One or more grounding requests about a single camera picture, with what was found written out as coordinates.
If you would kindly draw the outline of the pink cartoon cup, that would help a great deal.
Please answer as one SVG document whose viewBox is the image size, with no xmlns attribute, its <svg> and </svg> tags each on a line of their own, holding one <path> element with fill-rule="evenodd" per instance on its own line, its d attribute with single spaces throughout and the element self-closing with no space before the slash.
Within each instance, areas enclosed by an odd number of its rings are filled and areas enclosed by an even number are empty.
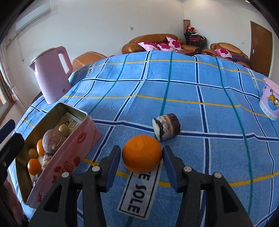
<svg viewBox="0 0 279 227">
<path fill-rule="evenodd" d="M 279 86 L 269 78 L 264 78 L 264 87 L 260 98 L 260 108 L 272 121 L 276 121 L 279 115 L 278 109 Z"/>
</svg>

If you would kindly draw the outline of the pink metal tin box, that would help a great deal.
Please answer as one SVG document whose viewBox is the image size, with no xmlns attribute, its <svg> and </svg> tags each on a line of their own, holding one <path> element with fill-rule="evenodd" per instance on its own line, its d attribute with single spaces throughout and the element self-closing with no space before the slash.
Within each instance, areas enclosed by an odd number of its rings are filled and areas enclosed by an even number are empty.
<svg viewBox="0 0 279 227">
<path fill-rule="evenodd" d="M 42 173 L 34 177 L 27 169 L 30 160 L 28 151 L 36 148 L 38 140 L 43 138 L 45 132 L 55 129 L 66 112 L 83 121 L 70 136 L 66 137 Z M 73 173 L 100 138 L 101 133 L 86 112 L 62 102 L 56 104 L 34 127 L 25 139 L 23 149 L 15 158 L 18 186 L 24 204 L 37 208 L 61 174 Z"/>
</svg>

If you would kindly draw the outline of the stacked dark chairs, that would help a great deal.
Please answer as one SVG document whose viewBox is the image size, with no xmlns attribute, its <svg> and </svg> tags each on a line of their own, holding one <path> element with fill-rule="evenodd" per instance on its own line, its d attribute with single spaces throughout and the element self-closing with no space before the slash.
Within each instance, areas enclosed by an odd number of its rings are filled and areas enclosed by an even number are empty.
<svg viewBox="0 0 279 227">
<path fill-rule="evenodd" d="M 187 45 L 196 46 L 200 49 L 208 48 L 207 38 L 198 33 L 194 27 L 187 25 L 184 29 L 184 37 Z"/>
</svg>

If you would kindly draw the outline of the brown leather long sofa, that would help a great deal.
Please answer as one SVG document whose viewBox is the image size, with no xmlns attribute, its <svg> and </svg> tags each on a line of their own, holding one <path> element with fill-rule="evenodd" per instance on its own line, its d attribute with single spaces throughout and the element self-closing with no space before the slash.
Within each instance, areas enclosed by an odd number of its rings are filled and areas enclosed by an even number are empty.
<svg viewBox="0 0 279 227">
<path fill-rule="evenodd" d="M 180 42 L 182 50 L 177 51 L 177 53 L 181 53 L 181 54 L 188 55 L 188 56 L 194 56 L 195 54 L 201 53 L 200 48 L 198 48 L 196 46 L 184 44 L 182 39 L 178 38 L 176 35 L 149 34 L 149 35 L 142 35 L 142 36 L 136 37 L 136 38 L 132 39 L 131 41 L 129 41 L 129 43 L 127 43 L 126 45 L 123 46 L 122 54 L 146 52 L 146 50 L 144 48 L 142 48 L 141 46 L 138 45 L 138 43 L 140 43 L 140 42 L 150 42 L 150 43 L 155 43 L 155 44 L 157 44 L 157 43 L 168 44 L 166 37 L 173 38 Z"/>
</svg>

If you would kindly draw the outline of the green-yellow small fruit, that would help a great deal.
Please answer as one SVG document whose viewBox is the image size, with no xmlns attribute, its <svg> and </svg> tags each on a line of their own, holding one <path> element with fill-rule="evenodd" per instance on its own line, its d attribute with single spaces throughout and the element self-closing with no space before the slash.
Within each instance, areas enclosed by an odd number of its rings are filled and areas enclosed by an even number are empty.
<svg viewBox="0 0 279 227">
<path fill-rule="evenodd" d="M 68 127 L 67 124 L 62 124 L 60 125 L 60 127 L 58 128 L 58 130 L 65 136 L 68 137 L 69 133 L 70 133 L 70 129 Z"/>
</svg>

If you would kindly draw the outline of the pink electric kettle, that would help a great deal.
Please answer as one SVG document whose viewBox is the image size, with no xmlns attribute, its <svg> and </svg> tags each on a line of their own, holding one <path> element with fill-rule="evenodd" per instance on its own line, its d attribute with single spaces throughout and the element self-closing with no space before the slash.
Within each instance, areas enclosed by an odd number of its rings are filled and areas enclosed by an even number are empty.
<svg viewBox="0 0 279 227">
<path fill-rule="evenodd" d="M 48 104 L 57 102 L 71 89 L 68 78 L 73 72 L 73 66 L 63 46 L 40 53 L 32 59 L 29 69 L 34 72 Z"/>
</svg>

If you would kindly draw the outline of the white air conditioner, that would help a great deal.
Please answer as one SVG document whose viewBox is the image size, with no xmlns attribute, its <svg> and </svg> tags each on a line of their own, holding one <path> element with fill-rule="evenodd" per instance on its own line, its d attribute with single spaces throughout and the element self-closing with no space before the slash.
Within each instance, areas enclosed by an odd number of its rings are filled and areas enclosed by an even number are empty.
<svg viewBox="0 0 279 227">
<path fill-rule="evenodd" d="M 16 34 L 20 33 L 27 26 L 33 23 L 35 20 L 51 12 L 51 2 L 46 2 L 37 7 L 33 11 L 29 12 L 26 16 L 16 22 Z"/>
</svg>

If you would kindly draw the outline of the layered cake roll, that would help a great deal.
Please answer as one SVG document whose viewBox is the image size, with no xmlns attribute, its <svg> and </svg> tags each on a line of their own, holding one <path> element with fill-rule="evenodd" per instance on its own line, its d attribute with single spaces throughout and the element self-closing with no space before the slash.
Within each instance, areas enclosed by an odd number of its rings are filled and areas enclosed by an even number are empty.
<svg viewBox="0 0 279 227">
<path fill-rule="evenodd" d="M 171 139 L 181 132 L 181 125 L 174 113 L 168 113 L 152 119 L 155 136 L 159 141 Z"/>
<path fill-rule="evenodd" d="M 42 162 L 42 170 L 44 170 L 46 168 L 46 166 L 49 164 L 50 160 L 52 159 L 52 157 L 54 156 L 54 153 L 49 153 L 46 152 L 43 156 L 43 162 Z"/>
</svg>

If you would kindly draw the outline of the orange tangerine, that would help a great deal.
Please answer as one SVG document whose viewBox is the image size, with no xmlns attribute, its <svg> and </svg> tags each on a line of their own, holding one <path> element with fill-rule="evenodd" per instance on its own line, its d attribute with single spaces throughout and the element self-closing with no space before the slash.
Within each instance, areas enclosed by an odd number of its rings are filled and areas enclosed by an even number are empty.
<svg viewBox="0 0 279 227">
<path fill-rule="evenodd" d="M 162 159 L 158 140 L 149 135 L 137 135 L 129 139 L 122 150 L 122 160 L 128 170 L 145 174 L 156 169 Z"/>
<path fill-rule="evenodd" d="M 42 166 L 37 158 L 31 158 L 27 164 L 29 173 L 33 176 L 42 173 Z"/>
<path fill-rule="evenodd" d="M 36 149 L 37 149 L 37 153 L 40 157 L 43 157 L 45 155 L 45 150 L 43 148 L 43 139 L 38 140 Z"/>
</svg>

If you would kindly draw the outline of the brown wooden door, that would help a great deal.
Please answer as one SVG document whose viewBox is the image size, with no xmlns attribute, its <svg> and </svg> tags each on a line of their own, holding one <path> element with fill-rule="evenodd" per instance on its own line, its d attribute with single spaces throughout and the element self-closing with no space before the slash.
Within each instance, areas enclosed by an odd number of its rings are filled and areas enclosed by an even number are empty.
<svg viewBox="0 0 279 227">
<path fill-rule="evenodd" d="M 251 69 L 265 76 L 269 76 L 272 64 L 272 51 L 272 32 L 251 21 Z"/>
</svg>

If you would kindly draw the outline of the pink floral cushion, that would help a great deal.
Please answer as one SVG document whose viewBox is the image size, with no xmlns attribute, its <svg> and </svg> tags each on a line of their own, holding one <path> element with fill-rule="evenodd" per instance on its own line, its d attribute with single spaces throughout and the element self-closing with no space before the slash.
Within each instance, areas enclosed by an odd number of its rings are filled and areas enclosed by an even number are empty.
<svg viewBox="0 0 279 227">
<path fill-rule="evenodd" d="M 171 48 L 173 48 L 177 51 L 182 50 L 182 47 L 181 47 L 181 44 L 179 41 L 177 41 L 173 38 L 170 38 L 170 37 L 166 37 L 166 38 L 167 38 L 168 46 L 170 46 Z"/>
<path fill-rule="evenodd" d="M 140 42 L 138 43 L 138 45 L 144 48 L 146 51 L 160 51 L 160 49 L 155 43 Z"/>
<path fill-rule="evenodd" d="M 222 57 L 222 58 L 232 58 L 232 54 L 225 48 L 219 48 L 215 49 L 216 56 Z"/>
<path fill-rule="evenodd" d="M 167 45 L 166 43 L 157 43 L 157 48 L 160 51 L 165 51 L 165 52 L 177 52 L 176 49 L 172 48 L 171 46 Z"/>
</svg>

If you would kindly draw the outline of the small kiwi-coloured fruit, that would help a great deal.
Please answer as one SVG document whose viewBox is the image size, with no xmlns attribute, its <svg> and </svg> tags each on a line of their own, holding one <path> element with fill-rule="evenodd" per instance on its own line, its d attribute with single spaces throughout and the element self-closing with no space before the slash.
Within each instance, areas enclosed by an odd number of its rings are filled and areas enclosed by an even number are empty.
<svg viewBox="0 0 279 227">
<path fill-rule="evenodd" d="M 36 149 L 34 148 L 31 148 L 29 151 L 28 151 L 28 155 L 30 158 L 38 158 L 38 152 Z"/>
</svg>

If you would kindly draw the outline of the paper sheet in tin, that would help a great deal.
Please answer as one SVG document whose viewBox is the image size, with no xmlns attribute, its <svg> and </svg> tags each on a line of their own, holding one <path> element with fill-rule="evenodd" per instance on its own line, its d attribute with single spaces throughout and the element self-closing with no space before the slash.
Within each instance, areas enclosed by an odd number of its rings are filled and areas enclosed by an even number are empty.
<svg viewBox="0 0 279 227">
<path fill-rule="evenodd" d="M 75 115 L 73 115 L 69 112 L 66 112 L 61 117 L 59 123 L 55 126 L 55 129 L 58 130 L 60 125 L 67 124 L 70 129 L 70 133 L 68 136 L 70 136 L 71 133 L 73 133 L 73 131 L 81 124 L 82 121 L 83 121 L 83 119 L 80 119 L 80 118 L 76 117 Z"/>
</svg>

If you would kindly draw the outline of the purple passion fruit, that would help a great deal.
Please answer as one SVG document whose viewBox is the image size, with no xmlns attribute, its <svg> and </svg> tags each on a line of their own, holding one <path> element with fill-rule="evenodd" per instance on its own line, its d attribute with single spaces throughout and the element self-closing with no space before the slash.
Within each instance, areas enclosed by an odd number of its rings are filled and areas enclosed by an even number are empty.
<svg viewBox="0 0 279 227">
<path fill-rule="evenodd" d="M 43 148 L 46 153 L 54 154 L 65 142 L 66 137 L 57 129 L 50 129 L 43 136 Z"/>
</svg>

